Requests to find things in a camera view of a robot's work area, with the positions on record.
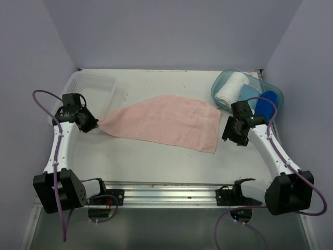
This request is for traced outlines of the white plastic basket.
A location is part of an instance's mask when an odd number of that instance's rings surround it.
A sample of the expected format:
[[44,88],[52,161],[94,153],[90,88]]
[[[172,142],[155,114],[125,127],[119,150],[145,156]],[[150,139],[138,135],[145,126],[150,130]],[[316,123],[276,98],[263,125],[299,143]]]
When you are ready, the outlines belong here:
[[68,80],[62,95],[79,93],[85,97],[92,115],[102,120],[111,107],[116,81],[112,77],[77,71]]

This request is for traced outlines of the pink towel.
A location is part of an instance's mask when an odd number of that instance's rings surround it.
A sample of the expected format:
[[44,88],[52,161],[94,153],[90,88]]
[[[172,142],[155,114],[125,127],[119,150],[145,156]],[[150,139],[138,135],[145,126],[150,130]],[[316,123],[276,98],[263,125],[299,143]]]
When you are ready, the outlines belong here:
[[215,153],[221,112],[213,105],[162,95],[115,110],[98,127],[118,138],[180,146]]

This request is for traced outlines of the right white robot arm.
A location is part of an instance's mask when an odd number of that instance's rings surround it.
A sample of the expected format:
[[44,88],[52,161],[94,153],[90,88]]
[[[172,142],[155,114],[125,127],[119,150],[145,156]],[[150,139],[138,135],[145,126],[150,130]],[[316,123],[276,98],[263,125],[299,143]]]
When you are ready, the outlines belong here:
[[272,215],[305,210],[312,199],[314,177],[302,171],[286,154],[263,115],[252,113],[248,102],[231,105],[232,116],[227,120],[222,139],[238,146],[252,143],[264,160],[273,181],[263,184],[253,178],[235,181],[232,199],[244,204],[250,198],[266,205]]

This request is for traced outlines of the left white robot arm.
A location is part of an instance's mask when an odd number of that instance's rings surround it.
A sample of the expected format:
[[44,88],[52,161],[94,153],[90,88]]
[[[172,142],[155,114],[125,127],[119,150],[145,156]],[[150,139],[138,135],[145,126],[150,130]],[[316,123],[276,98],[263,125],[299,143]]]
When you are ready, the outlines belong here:
[[80,93],[64,94],[60,101],[61,106],[51,116],[54,140],[49,160],[43,173],[33,178],[33,187],[48,214],[83,207],[88,199],[100,205],[108,198],[101,178],[81,181],[72,170],[78,134],[97,128],[98,119]]

